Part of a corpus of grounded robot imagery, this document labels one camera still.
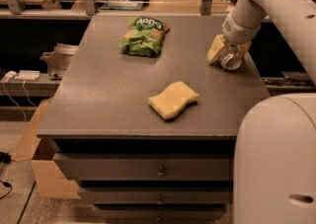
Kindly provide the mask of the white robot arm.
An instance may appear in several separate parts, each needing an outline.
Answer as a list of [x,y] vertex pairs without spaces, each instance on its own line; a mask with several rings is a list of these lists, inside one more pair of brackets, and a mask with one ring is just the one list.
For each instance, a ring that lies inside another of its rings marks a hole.
[[[238,46],[269,18],[316,81],[315,14],[311,0],[238,0],[206,60],[237,68]],[[316,94],[253,106],[238,130],[233,175],[233,224],[316,224]]]

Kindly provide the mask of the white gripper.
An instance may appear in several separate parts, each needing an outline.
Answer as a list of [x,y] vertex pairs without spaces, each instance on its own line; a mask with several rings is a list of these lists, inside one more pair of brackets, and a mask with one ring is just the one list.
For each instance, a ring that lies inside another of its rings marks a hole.
[[226,42],[233,46],[242,44],[242,52],[243,54],[246,54],[252,45],[251,40],[259,31],[259,25],[251,25],[250,27],[247,27],[235,21],[232,14],[228,14],[221,29],[223,35],[217,35],[214,38],[206,55],[208,64],[213,64],[218,60],[219,56],[226,49]]

